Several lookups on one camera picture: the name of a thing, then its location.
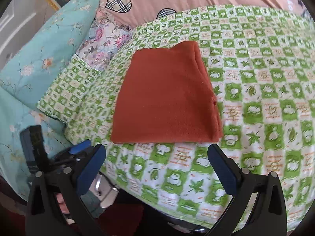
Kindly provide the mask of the teal floral pillow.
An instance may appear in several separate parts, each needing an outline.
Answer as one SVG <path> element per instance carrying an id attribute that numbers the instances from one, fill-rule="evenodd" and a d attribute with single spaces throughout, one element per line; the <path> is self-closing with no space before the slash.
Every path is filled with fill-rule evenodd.
<path id="1" fill-rule="evenodd" d="M 70 146 L 64 124 L 36 105 L 87 36 L 99 0 L 71 0 L 1 70 L 1 176 L 23 200 L 31 176 L 20 132 L 41 125 L 49 156 Z"/>

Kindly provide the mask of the green white patterned quilt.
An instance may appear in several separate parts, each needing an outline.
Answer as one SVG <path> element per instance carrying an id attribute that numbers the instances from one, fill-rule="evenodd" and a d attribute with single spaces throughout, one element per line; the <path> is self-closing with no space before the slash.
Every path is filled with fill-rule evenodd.
<path id="1" fill-rule="evenodd" d="M 72 143 L 107 149 L 102 171 L 144 203 L 210 228 L 230 197 L 204 143 L 114 144 L 114 108 L 132 55 L 197 41 L 223 123 L 219 146 L 252 173 L 275 171 L 295 229 L 314 200 L 314 22 L 242 5 L 203 6 L 138 26 L 99 73 L 78 56 L 53 81 L 38 109 L 67 124 Z"/>

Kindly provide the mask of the pink floral pillow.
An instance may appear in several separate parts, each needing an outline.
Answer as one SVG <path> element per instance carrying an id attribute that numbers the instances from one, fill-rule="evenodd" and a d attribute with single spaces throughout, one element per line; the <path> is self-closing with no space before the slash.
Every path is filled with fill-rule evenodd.
<path id="1" fill-rule="evenodd" d="M 112 57 L 132 37 L 129 26 L 118 26 L 114 20 L 94 21 L 76 55 L 92 69 L 104 71 Z"/>

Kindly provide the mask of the orange knit sweater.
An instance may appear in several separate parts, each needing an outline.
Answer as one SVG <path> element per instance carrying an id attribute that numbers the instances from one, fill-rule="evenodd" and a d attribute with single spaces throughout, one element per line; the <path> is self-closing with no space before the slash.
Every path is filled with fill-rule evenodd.
<path id="1" fill-rule="evenodd" d="M 115 106 L 114 143 L 216 143 L 217 99 L 195 41 L 134 53 Z"/>

